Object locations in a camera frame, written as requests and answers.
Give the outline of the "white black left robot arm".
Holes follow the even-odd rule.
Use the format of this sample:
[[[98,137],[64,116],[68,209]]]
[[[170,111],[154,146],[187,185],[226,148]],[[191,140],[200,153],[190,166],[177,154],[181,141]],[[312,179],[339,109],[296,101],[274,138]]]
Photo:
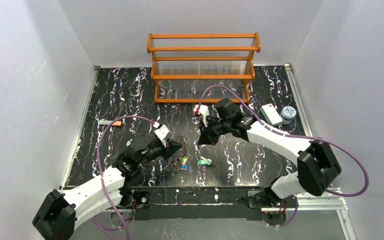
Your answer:
[[[68,240],[85,221],[119,205],[129,193],[129,183],[140,173],[142,165],[160,157],[177,154],[183,143],[168,139],[163,144],[153,139],[146,147],[127,147],[103,175],[98,175],[73,189],[53,189],[44,198],[32,225],[45,240]]]

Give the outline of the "cluster of tagged keys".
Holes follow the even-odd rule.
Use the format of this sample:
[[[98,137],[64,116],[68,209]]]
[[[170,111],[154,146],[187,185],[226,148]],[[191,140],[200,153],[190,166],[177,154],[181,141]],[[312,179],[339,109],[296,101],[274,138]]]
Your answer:
[[[183,141],[182,148],[179,150],[178,154],[175,156],[172,165],[175,172],[187,171],[190,169],[189,166],[189,155],[187,143]]]

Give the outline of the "blue white round tin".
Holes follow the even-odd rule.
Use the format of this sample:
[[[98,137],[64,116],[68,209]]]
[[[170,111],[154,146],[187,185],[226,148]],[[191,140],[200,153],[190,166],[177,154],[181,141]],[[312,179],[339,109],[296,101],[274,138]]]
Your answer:
[[[280,117],[283,125],[288,125],[297,115],[297,110],[292,106],[285,106],[280,111]]]

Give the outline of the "white rectangular box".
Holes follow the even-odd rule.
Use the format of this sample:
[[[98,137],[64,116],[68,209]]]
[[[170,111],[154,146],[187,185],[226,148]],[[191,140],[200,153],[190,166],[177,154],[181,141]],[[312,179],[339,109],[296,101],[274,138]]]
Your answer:
[[[281,116],[272,103],[262,105],[259,110],[269,125],[279,126],[283,123]]]

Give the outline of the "green key tag far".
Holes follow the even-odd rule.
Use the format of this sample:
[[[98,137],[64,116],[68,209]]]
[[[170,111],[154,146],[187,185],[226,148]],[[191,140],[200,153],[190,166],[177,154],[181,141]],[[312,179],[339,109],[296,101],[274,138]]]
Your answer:
[[[210,165],[212,163],[212,161],[210,159],[207,159],[207,158],[203,158],[203,159],[200,159],[198,161],[198,164],[200,166],[207,166],[207,165]]]

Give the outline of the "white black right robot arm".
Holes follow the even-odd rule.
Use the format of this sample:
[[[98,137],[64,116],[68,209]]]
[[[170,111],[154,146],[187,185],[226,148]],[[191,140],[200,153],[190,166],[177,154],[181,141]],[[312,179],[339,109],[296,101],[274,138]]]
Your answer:
[[[276,206],[291,196],[309,193],[321,196],[340,175],[342,168],[328,143],[293,138],[280,130],[270,130],[252,114],[242,114],[235,104],[224,98],[215,104],[217,117],[210,116],[206,105],[193,109],[200,118],[198,145],[216,145],[220,136],[232,134],[247,142],[261,145],[292,161],[297,170],[277,177],[262,191],[242,197],[250,208]]]

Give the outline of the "orange grey marker pen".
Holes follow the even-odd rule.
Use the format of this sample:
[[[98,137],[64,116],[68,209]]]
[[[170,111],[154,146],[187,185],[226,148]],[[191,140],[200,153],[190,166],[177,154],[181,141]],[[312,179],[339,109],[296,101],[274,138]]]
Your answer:
[[[122,123],[121,121],[111,121],[111,120],[100,119],[100,120],[98,121],[98,124],[99,124],[100,126],[121,127],[123,123]]]

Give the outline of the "orange wooden shelf rack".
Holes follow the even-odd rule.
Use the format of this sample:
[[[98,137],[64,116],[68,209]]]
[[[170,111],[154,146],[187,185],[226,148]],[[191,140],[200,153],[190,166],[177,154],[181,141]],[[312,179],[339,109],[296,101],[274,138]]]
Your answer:
[[[147,37],[150,77],[157,104],[198,103],[205,88],[232,84],[246,103],[255,79],[254,55],[262,49],[255,33],[154,34]]]

